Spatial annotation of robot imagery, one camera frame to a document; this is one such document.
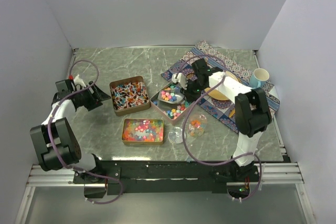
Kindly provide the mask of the metal candy scoop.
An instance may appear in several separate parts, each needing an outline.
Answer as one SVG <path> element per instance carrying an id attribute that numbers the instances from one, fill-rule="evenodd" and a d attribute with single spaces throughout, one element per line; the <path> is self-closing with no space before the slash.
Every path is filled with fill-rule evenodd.
<path id="1" fill-rule="evenodd" d="M 185 96 L 180 92 L 180 89 L 161 90 L 158 95 L 158 100 L 168 104 L 179 104 L 184 101 Z"/>

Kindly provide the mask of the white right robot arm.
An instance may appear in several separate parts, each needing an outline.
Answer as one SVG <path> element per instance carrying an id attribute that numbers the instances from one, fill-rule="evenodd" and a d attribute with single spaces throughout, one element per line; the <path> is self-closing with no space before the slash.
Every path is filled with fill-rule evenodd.
<path id="1" fill-rule="evenodd" d="M 257 155 L 255 154 L 258 141 L 268 125 L 272 122 L 266 94 L 262 88 L 248 87 L 232 77 L 221 68 L 210 68 L 205 57 L 199 56 L 192 64 L 197 79 L 190 81 L 182 74 L 182 70 L 189 62 L 182 64 L 176 74 L 172 76 L 172 82 L 179 83 L 185 91 L 185 98 L 191 104 L 185 116 L 182 132 L 194 107 L 211 91 L 217 90 L 225 95 L 235 105 L 235 124 L 238 129 L 238 142 L 231 159 L 216 163 L 216 166 L 226 165 L 235 161 L 230 168 L 230 176 L 233 180 L 242 181 L 248 175 L 248 168 Z"/>

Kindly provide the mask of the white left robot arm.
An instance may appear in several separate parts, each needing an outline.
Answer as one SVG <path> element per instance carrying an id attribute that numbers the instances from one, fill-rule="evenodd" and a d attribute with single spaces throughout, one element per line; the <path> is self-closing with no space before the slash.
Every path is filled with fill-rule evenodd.
<path id="1" fill-rule="evenodd" d="M 91 111 L 111 97 L 92 81 L 86 85 L 81 79 L 58 81 L 56 88 L 48 118 L 41 125 L 30 129 L 39 165 L 46 172 L 64 168 L 58 158 L 59 154 L 67 167 L 75 165 L 80 173 L 86 172 L 85 175 L 91 182 L 98 183 L 105 175 L 100 160 L 94 154 L 81 152 L 69 120 L 79 107 Z"/>

